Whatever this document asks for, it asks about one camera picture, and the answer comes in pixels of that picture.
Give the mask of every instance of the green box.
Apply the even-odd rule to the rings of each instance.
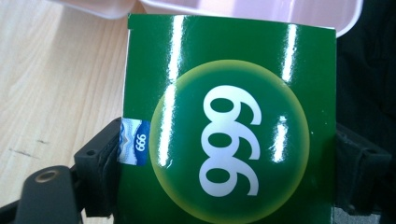
[[[332,223],[334,29],[128,22],[116,223]]]

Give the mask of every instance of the white plastic container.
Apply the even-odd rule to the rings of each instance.
[[[50,0],[106,19],[126,16],[136,0]]]
[[[140,0],[147,13],[212,15],[334,27],[337,37],[361,14],[362,0]]]

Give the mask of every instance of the wooden surface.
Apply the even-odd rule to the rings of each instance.
[[[133,12],[144,10],[136,3]],[[0,207],[19,199],[35,171],[73,165],[73,155],[121,116],[126,48],[126,18],[0,1]]]

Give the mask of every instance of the green circle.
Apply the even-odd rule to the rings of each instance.
[[[254,113],[244,103],[235,119],[254,133],[260,157],[250,159],[251,144],[244,138],[239,138],[233,154],[254,171],[256,195],[248,195],[252,184],[241,173],[233,190],[221,197],[208,194],[200,182],[201,166],[209,159],[201,137],[212,122],[205,114],[204,99],[218,86],[243,90],[260,107],[260,124],[251,124]],[[211,107],[228,112],[234,105],[217,99]],[[216,147],[227,147],[231,141],[224,133],[209,136]],[[167,88],[152,117],[149,148],[155,175],[179,207],[208,222],[247,223],[274,213],[297,189],[308,161],[308,125],[297,97],[275,74],[254,63],[214,61],[191,69]],[[224,169],[205,173],[215,183],[227,182],[230,176]]]

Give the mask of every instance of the green package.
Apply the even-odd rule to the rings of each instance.
[[[116,223],[332,223],[335,31],[131,15]]]

